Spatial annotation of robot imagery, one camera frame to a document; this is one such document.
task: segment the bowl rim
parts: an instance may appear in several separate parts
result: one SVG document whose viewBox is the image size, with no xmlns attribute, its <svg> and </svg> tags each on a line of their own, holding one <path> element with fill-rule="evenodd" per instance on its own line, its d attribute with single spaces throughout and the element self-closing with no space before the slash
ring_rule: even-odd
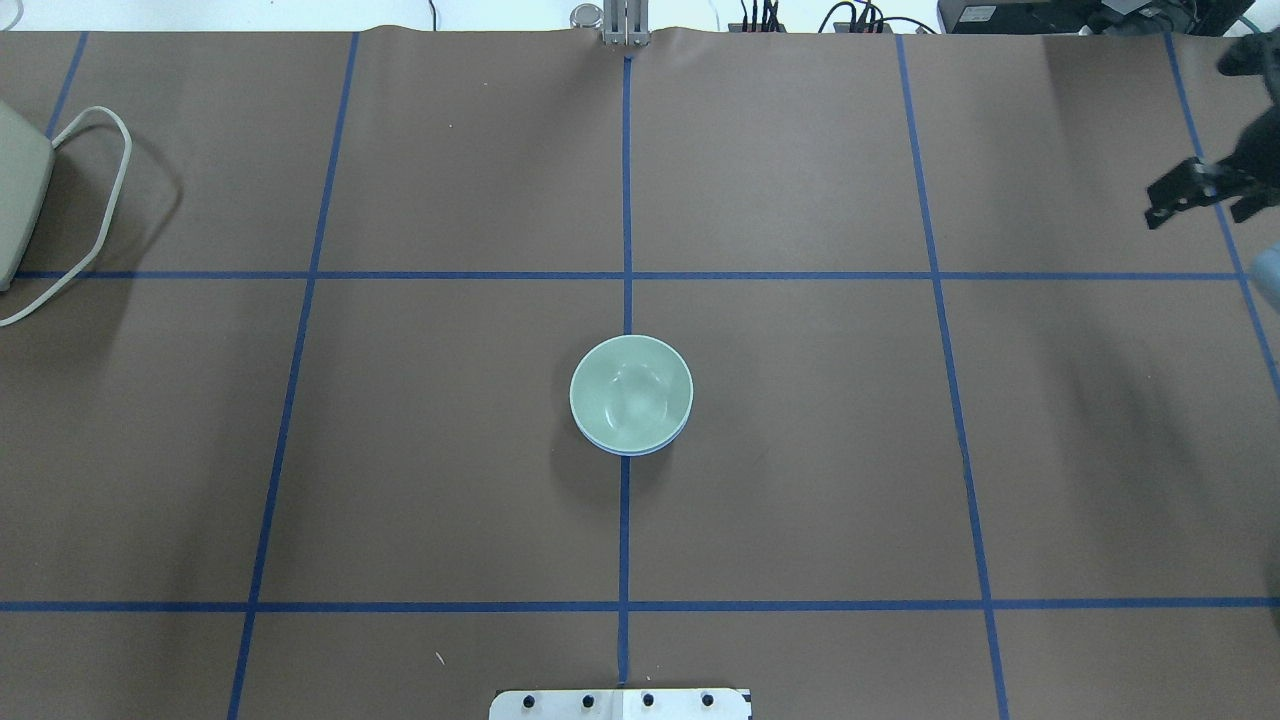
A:
<svg viewBox="0 0 1280 720">
<path fill-rule="evenodd" d="M 643 341 L 648 341 L 648 342 L 655 342 L 659 346 L 664 347 L 668 352 L 671 352 L 672 355 L 676 356 L 676 360 L 680 361 L 680 368 L 685 372 L 685 377 L 689 378 L 689 405 L 685 407 L 685 414 L 680 419 L 680 423 L 677 423 L 676 428 L 669 434 L 664 436 L 663 439 L 660 442 L 658 442 L 657 445 L 646 446 L 646 447 L 639 447 L 639 448 L 635 448 L 635 447 L 613 447 L 609 443 L 603 442 L 599 438 L 594 437 L 591 433 L 589 433 L 586 430 L 586 428 L 582 427 L 582 421 L 579 420 L 579 418 L 577 418 L 577 407 L 573 406 L 573 388 L 577 386 L 577 377 L 579 377 L 579 373 L 581 373 L 581 370 L 582 370 L 582 365 L 586 364 L 586 361 L 591 357 L 591 355 L 594 355 L 596 351 L 599 351 L 604 346 L 607 346 L 609 343 L 614 343 L 614 342 L 623 342 L 623 341 L 627 341 L 627 340 L 643 340 Z M 689 363 L 685 361 L 685 356 L 681 355 L 678 350 L 676 350 L 675 347 L 672 347 L 669 343 L 667 343 L 667 342 L 664 342 L 664 341 L 662 341 L 659 338 L 655 338 L 653 336 L 648 336 L 648 334 L 643 334 L 643 333 L 627 333 L 627 334 L 613 336 L 613 337 L 611 337 L 608 340 L 604 340 L 604 341 L 596 343 L 595 347 L 593 347 L 591 350 L 588 350 L 586 354 L 582 355 L 582 359 L 577 361 L 577 366 L 573 368 L 573 377 L 570 378 L 570 382 L 568 382 L 568 409 L 570 409 L 570 414 L 573 415 L 573 424 L 577 425 L 579 432 L 581 432 L 582 436 L 591 445 L 594 445 L 595 447 L 599 447 L 600 450 L 603 450 L 605 452 L 612 452 L 613 455 L 621 455 L 623 457 L 636 457 L 636 456 L 640 456 L 640 455 L 649 455 L 650 452 L 657 452 L 657 451 L 662 450 L 663 447 L 667 447 L 668 445 L 671 445 L 671 442 L 673 439 L 676 439 L 676 436 L 678 436 L 685 429 L 685 425 L 689 424 L 689 416 L 690 416 L 690 414 L 692 414 L 692 410 L 694 410 L 694 391 L 695 391 L 695 388 L 694 388 L 694 373 L 689 369 Z"/>
</svg>

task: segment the light green bowl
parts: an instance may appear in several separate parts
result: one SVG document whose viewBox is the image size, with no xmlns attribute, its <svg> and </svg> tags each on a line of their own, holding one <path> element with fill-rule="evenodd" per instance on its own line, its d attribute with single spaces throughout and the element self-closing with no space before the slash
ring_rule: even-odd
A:
<svg viewBox="0 0 1280 720">
<path fill-rule="evenodd" d="M 667 447 L 689 421 L 694 377 L 666 342 L 625 334 L 588 352 L 568 384 L 573 421 L 600 450 L 635 457 Z"/>
</svg>

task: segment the white label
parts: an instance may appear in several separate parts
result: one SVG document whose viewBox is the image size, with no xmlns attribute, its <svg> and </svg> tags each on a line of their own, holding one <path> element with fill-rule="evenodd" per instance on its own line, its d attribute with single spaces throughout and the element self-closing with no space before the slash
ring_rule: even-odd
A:
<svg viewBox="0 0 1280 720">
<path fill-rule="evenodd" d="M 996 14 L 995 5 L 969 5 L 960 13 L 960 22 L 963 23 L 984 23 Z"/>
</svg>

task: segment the light blue object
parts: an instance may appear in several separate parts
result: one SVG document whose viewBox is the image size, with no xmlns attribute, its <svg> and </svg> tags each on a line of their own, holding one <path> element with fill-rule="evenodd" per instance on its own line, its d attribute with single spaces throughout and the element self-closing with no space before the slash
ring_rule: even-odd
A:
<svg viewBox="0 0 1280 720">
<path fill-rule="evenodd" d="M 676 439 L 694 406 L 694 377 L 666 342 L 609 338 L 588 352 L 568 386 L 573 421 L 593 445 L 635 457 Z"/>
<path fill-rule="evenodd" d="M 1249 277 L 1253 278 L 1253 287 L 1258 295 L 1280 313 L 1280 243 L 1272 245 L 1253 259 Z"/>
</svg>

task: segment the white cable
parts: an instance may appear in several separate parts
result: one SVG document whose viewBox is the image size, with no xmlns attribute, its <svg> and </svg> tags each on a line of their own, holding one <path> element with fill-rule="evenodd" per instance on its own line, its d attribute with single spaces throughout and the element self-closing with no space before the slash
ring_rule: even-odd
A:
<svg viewBox="0 0 1280 720">
<path fill-rule="evenodd" d="M 116 200 L 120 199 L 120 186 L 124 184 L 124 170 L 129 168 L 129 156 L 133 155 L 133 136 L 129 135 L 129 128 L 124 127 L 124 120 L 122 120 L 119 115 L 116 115 L 111 110 L 108 110 L 106 108 L 95 105 L 92 108 L 86 108 L 84 110 L 82 110 L 81 114 L 76 115 L 76 119 L 67 126 L 67 129 L 58 133 L 58 137 L 54 138 L 54 149 L 58 149 L 59 145 L 61 145 L 68 137 L 70 137 L 77 129 L 79 129 L 79 126 L 84 120 L 84 117 L 88 115 L 90 113 L 102 113 L 110 117 L 113 120 L 115 120 L 115 126 L 120 128 L 120 135 L 124 137 L 124 152 L 120 155 L 120 169 L 116 170 L 115 173 L 115 184 L 111 186 L 111 196 L 106 200 L 106 213 L 102 215 L 102 227 L 99 228 L 97 231 L 97 240 L 93 242 L 92 250 L 88 251 L 88 255 L 86 255 L 83 260 L 77 263 L 76 266 L 72 268 L 70 270 L 67 270 L 65 275 L 58 278 L 58 282 L 50 286 L 50 288 L 46 290 L 44 295 L 37 297 L 31 305 L 26 306 L 17 314 L 0 320 L 0 328 L 5 325 L 12 325 L 18 320 L 26 318 L 27 315 L 31 315 L 37 309 L 40 309 L 41 305 L 47 302 L 50 297 L 58 295 L 58 291 L 65 287 L 67 283 L 72 282 L 72 279 L 74 279 L 76 275 L 81 273 L 81 270 L 87 268 L 88 264 L 97 258 L 97 254 L 102 251 L 102 245 L 106 243 L 106 231 L 111 228 L 111 217 L 115 215 L 115 202 Z"/>
<path fill-rule="evenodd" d="M 13 1 L 18 5 L 18 14 L 14 15 L 13 19 L 9 20 L 9 24 L 4 26 L 4 29 L 0 29 L 0 32 L 9 32 L 10 29 L 14 28 L 14 26 L 22 22 L 22 13 L 26 10 L 26 8 L 22 6 L 22 0 L 13 0 Z"/>
</svg>

